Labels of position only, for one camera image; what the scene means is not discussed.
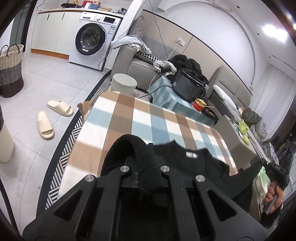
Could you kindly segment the person's right hand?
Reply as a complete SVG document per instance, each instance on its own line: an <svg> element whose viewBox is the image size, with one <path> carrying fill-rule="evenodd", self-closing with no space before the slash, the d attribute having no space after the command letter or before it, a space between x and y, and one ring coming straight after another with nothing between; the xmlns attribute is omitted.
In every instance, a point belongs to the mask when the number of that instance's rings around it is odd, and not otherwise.
<svg viewBox="0 0 296 241"><path fill-rule="evenodd" d="M263 213L266 215L272 214L282 205L283 190L279 187L276 181L271 182L266 196L263 199Z"/></svg>

